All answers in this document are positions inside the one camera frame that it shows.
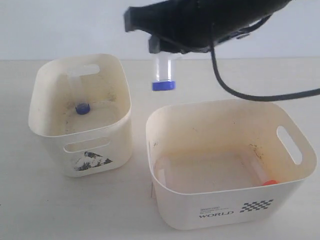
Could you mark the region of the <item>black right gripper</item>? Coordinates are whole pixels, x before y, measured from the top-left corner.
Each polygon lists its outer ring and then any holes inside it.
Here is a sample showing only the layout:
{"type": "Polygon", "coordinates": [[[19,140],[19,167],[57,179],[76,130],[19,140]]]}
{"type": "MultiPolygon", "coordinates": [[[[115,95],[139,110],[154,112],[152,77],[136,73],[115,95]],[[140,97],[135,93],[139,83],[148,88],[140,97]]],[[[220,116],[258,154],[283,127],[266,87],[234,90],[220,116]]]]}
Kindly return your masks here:
{"type": "Polygon", "coordinates": [[[264,25],[288,0],[165,0],[130,6],[125,32],[150,35],[151,54],[207,53],[211,46],[242,39],[264,25]]]}

